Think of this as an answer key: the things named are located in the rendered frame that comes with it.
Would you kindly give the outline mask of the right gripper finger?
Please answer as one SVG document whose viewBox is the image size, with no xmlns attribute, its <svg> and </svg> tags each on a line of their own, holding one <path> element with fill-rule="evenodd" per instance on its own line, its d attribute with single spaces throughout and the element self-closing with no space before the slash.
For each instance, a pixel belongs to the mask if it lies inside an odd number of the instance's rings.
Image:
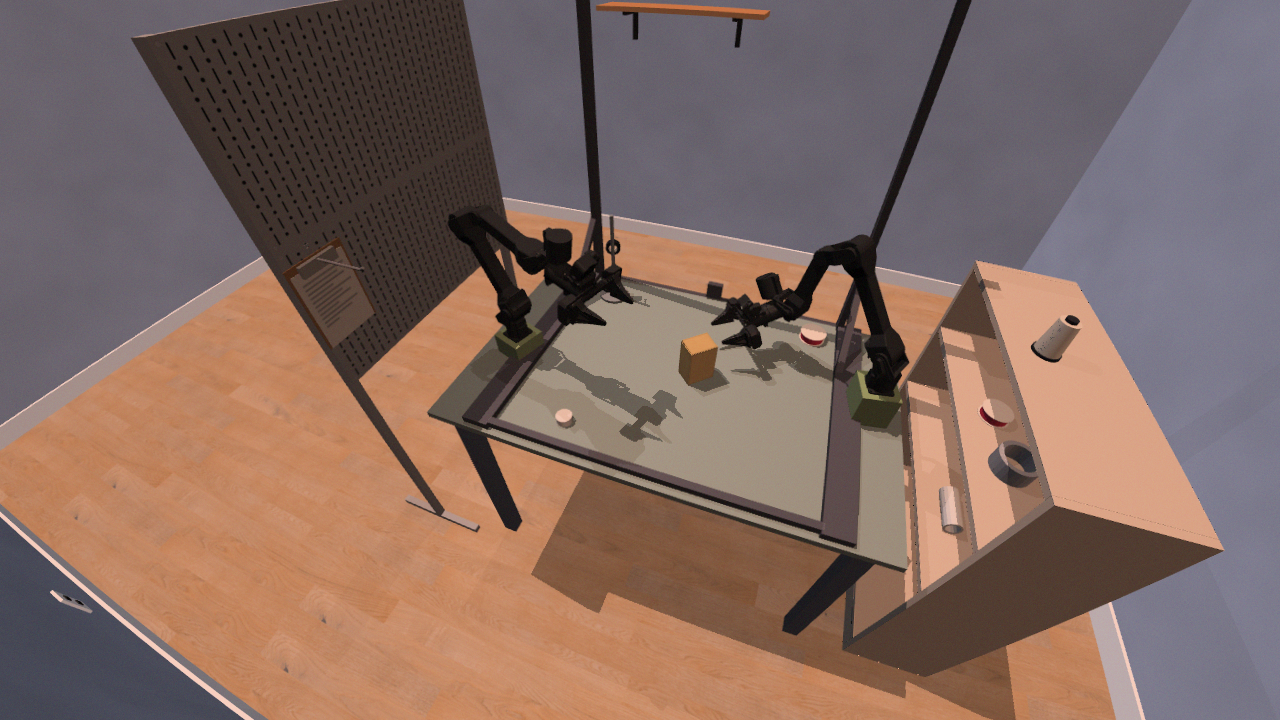
<svg viewBox="0 0 1280 720">
<path fill-rule="evenodd" d="M 628 292 L 625 290 L 625 286 L 621 283 L 621 272 L 617 272 L 614 275 L 612 275 L 611 296 L 614 299 L 620 299 L 626 304 L 634 304 L 634 299 L 631 299 Z"/>
<path fill-rule="evenodd" d="M 571 306 L 571 324 L 573 325 L 575 323 L 593 324 L 593 325 L 607 324 L 607 322 L 602 316 L 596 315 L 596 313 L 593 313 L 589 307 L 586 307 L 585 304 L 582 304 L 581 299 L 579 299 L 579 301 L 576 301 Z"/>
</svg>

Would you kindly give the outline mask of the brown clipboard with paper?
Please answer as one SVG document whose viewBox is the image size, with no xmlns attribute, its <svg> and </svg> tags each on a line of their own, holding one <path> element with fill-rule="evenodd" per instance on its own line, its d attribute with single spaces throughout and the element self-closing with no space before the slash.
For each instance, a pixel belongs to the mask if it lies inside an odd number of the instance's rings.
<svg viewBox="0 0 1280 720">
<path fill-rule="evenodd" d="M 291 266 L 288 270 L 283 272 L 283 275 L 285 277 L 285 281 L 291 284 L 291 288 L 294 291 L 297 299 L 300 299 L 300 302 L 305 307 L 306 313 L 308 313 L 308 316 L 311 318 L 311 320 L 316 325 L 316 328 L 320 332 L 320 334 L 323 334 L 323 340 L 325 340 L 325 342 L 329 346 L 329 348 L 333 348 L 332 345 L 330 345 L 330 342 L 326 340 L 326 336 L 323 333 L 321 328 L 317 325 L 317 322 L 314 319 L 312 314 L 308 311 L 308 307 L 306 306 L 305 301 L 301 299 L 300 293 L 294 288 L 294 284 L 291 282 L 291 279 L 294 275 L 300 274 L 301 278 L 306 281 L 306 279 L 308 279 L 308 277 L 311 277 L 315 273 L 320 272 L 324 266 L 326 266 L 330 263 L 323 263 L 323 261 L 320 263 L 320 261 L 317 261 L 317 258 L 334 261 L 334 260 L 337 260 L 337 258 L 339 258 L 339 255 L 337 254 L 337 250 L 335 250 L 338 247 L 342 247 L 343 251 L 346 252 L 346 249 L 344 249 L 343 243 L 340 242 L 339 237 L 337 237 L 337 240 L 333 240 L 330 243 L 326 243 L 325 246 L 323 246 L 323 249 L 319 249 L 316 252 L 308 255 L 308 258 L 305 258 L 302 261 L 297 263 L 294 266 Z M 346 258 L 349 261 L 349 258 L 348 258 L 347 252 L 346 252 Z M 349 265 L 353 266 L 351 261 L 349 261 Z M 355 272 L 355 269 L 353 269 L 353 272 Z M 356 272 L 355 272 L 355 275 L 358 279 L 358 275 L 357 275 Z M 364 284 L 361 283 L 360 279 L 358 279 L 358 283 L 361 284 L 361 287 L 364 290 Z M 369 295 L 366 293 L 365 290 L 364 290 L 364 293 L 369 299 Z M 369 304 L 372 307 L 372 304 L 371 304 L 370 299 L 369 299 Z M 372 307 L 372 311 L 376 313 L 374 307 Z"/>
</svg>

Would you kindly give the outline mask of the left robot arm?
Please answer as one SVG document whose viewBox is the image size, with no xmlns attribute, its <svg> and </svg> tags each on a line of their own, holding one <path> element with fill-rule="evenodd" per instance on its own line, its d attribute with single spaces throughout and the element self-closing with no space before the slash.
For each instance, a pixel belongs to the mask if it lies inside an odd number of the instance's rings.
<svg viewBox="0 0 1280 720">
<path fill-rule="evenodd" d="M 901 372 L 908 366 L 909 360 L 900 334 L 890 324 L 890 316 L 876 277 L 876 260 L 874 240 L 867 234 L 858 234 L 849 242 L 827 245 L 817 250 L 795 291 L 782 290 L 780 275 L 773 272 L 759 275 L 755 281 L 762 300 L 771 300 L 765 302 L 765 307 L 771 313 L 771 322 L 781 316 L 785 318 L 785 322 L 795 322 L 810 309 L 812 295 L 828 266 L 842 265 L 844 270 L 855 281 L 870 329 L 870 338 L 864 343 L 872 363 L 872 369 L 865 375 L 868 393 L 893 397 L 893 388 L 902 377 Z M 746 293 L 736 301 L 744 307 L 742 311 L 748 313 L 749 322 L 755 322 L 764 313 L 762 306 L 753 304 Z"/>
</svg>

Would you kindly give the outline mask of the light wooden shelving unit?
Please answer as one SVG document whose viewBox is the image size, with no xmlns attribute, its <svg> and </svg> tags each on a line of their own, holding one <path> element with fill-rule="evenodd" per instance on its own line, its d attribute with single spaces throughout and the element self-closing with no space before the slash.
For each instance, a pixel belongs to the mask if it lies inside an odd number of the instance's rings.
<svg viewBox="0 0 1280 720">
<path fill-rule="evenodd" d="M 1030 345 L 1062 315 L 1082 331 L 1044 361 Z M 905 384 L 948 389 L 940 327 L 998 341 L 1044 502 L 918 593 Z M 908 571 L 846 591 L 845 652 L 931 676 L 1224 551 L 1076 282 L 975 261 L 899 392 Z"/>
</svg>

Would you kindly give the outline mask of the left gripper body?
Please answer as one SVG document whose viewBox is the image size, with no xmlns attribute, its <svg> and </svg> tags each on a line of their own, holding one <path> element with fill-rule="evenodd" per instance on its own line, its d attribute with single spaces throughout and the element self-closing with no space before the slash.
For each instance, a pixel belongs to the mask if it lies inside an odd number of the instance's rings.
<svg viewBox="0 0 1280 720">
<path fill-rule="evenodd" d="M 760 334 L 760 332 L 759 332 L 759 331 L 758 331 L 758 329 L 755 328 L 755 325 L 756 325 L 756 327 L 759 327 L 759 325 L 764 325 L 764 327 L 767 327 L 767 325 L 768 325 L 768 323 L 771 322 L 771 313 L 769 313 L 769 311 L 768 311 L 768 309 L 765 307 L 765 304 L 762 304 L 762 305 L 760 305 L 760 304 L 758 302 L 758 304 L 759 304 L 759 305 L 762 306 L 762 309 L 764 310 L 764 313 L 763 313 L 763 315 L 762 315 L 762 316 L 759 316 L 759 318 L 758 318 L 758 319 L 756 319 L 755 322 L 749 322 L 749 315 L 748 315 L 748 313 L 746 313 L 746 311 L 741 311 L 741 306 L 740 306 L 740 304 L 739 304 L 739 302 L 736 301 L 736 299 L 735 299 L 735 297 L 732 297 L 732 299 L 727 299 L 727 302 L 730 304 L 730 307 L 731 307 L 731 311 L 732 311 L 732 315 L 733 315 L 733 319 L 735 319 L 735 320 L 739 320 L 739 322 L 741 322 L 741 324 L 742 324 L 742 327 L 745 328 L 745 331 L 748 331 L 748 332 L 749 332 L 749 333 L 748 333 L 748 336 L 749 336 L 749 341 L 750 341 L 750 345 L 753 346 L 753 348 L 754 348 L 754 350 L 755 350 L 755 348 L 760 348 L 760 346 L 762 346 L 762 334 Z M 737 318 L 736 315 L 739 315 L 739 318 Z M 748 315 L 748 316 L 746 316 L 746 315 Z M 742 316 L 742 318 L 741 318 L 741 316 Z M 746 318 L 748 318 L 748 319 L 746 319 Z M 753 325 L 750 325 L 750 324 L 753 324 Z M 748 329 L 746 329 L 746 328 L 748 328 Z M 753 341 L 753 342 L 751 342 L 751 341 Z"/>
</svg>

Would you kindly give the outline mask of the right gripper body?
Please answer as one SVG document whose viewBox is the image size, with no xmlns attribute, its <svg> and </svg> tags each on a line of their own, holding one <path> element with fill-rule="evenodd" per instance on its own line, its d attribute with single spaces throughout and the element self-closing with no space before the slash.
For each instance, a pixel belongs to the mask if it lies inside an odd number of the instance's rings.
<svg viewBox="0 0 1280 720">
<path fill-rule="evenodd" d="M 576 290 L 572 284 L 570 284 L 570 281 L 567 281 L 567 277 L 564 275 L 564 273 L 570 272 L 570 269 L 571 266 L 563 272 L 559 281 L 559 287 L 561 290 L 563 290 L 563 293 L 566 296 L 558 302 L 558 320 L 563 325 L 570 325 L 571 323 L 570 319 L 571 319 L 572 304 L 575 304 L 579 299 L 581 299 L 582 304 L 585 304 L 588 300 L 593 299 L 596 293 L 602 292 L 602 290 L 604 290 L 607 293 L 611 293 L 612 275 L 614 275 L 614 273 L 617 272 L 621 272 L 622 275 L 622 268 L 613 264 L 608 266 L 604 272 L 602 272 L 602 281 L 596 283 L 595 275 L 589 275 L 580 282 L 581 284 L 579 286 L 579 290 Z M 570 296 L 567 296 L 568 293 Z"/>
</svg>

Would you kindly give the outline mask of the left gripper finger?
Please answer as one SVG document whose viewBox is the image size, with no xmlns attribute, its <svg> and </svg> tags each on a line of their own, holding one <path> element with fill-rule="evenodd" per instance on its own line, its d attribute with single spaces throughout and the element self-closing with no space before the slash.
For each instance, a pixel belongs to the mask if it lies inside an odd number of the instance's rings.
<svg viewBox="0 0 1280 720">
<path fill-rule="evenodd" d="M 739 345 L 739 346 L 748 346 L 749 348 L 751 348 L 751 345 L 750 345 L 750 341 L 749 341 L 749 336 L 748 336 L 748 331 L 745 331 L 744 327 L 742 327 L 742 331 L 740 331 L 737 334 L 733 334 L 733 336 L 731 336 L 731 337 L 728 337 L 728 338 L 726 338 L 726 340 L 723 340 L 721 342 L 722 342 L 722 345 Z"/>
<path fill-rule="evenodd" d="M 730 323 L 730 322 L 733 322 L 733 315 L 732 315 L 730 304 L 727 302 L 726 307 L 724 307 L 724 311 L 721 313 L 721 315 L 717 316 L 713 322 L 710 322 L 710 325 L 721 325 L 721 324 Z"/>
</svg>

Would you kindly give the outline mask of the tan ruled paper sheet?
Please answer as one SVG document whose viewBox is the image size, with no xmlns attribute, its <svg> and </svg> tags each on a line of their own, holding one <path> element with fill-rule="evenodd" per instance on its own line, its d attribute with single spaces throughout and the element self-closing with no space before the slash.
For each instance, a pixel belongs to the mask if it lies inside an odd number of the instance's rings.
<svg viewBox="0 0 1280 720">
<path fill-rule="evenodd" d="M 334 348 L 374 311 L 353 269 L 329 264 L 307 281 L 291 282 Z"/>
</svg>

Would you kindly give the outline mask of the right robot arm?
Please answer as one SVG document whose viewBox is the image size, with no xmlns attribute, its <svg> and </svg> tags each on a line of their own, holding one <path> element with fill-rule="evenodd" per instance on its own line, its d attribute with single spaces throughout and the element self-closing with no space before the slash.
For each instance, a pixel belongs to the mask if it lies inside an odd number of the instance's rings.
<svg viewBox="0 0 1280 720">
<path fill-rule="evenodd" d="M 543 231 L 543 243 L 540 240 L 526 237 L 509 225 L 488 204 L 477 208 L 468 205 L 452 213 L 448 225 L 460 241 L 470 246 L 488 279 L 497 290 L 497 305 L 500 309 L 500 313 L 497 314 L 497 322 L 508 328 L 503 334 L 518 343 L 532 333 L 531 329 L 527 331 L 525 319 L 532 304 L 525 290 L 518 290 L 509 281 L 486 240 L 486 233 L 515 254 L 516 263 L 522 266 L 524 272 L 535 275 L 544 269 L 547 286 L 554 283 L 558 287 L 561 275 L 571 266 L 568 261 L 572 258 L 572 233 L 567 229 L 548 227 Z M 579 290 L 580 282 L 588 275 L 596 277 L 594 269 L 599 259 L 599 255 L 590 249 L 584 252 L 582 258 L 573 263 L 571 270 L 564 273 L 570 284 Z M 566 264 L 562 265 L 563 263 Z"/>
</svg>

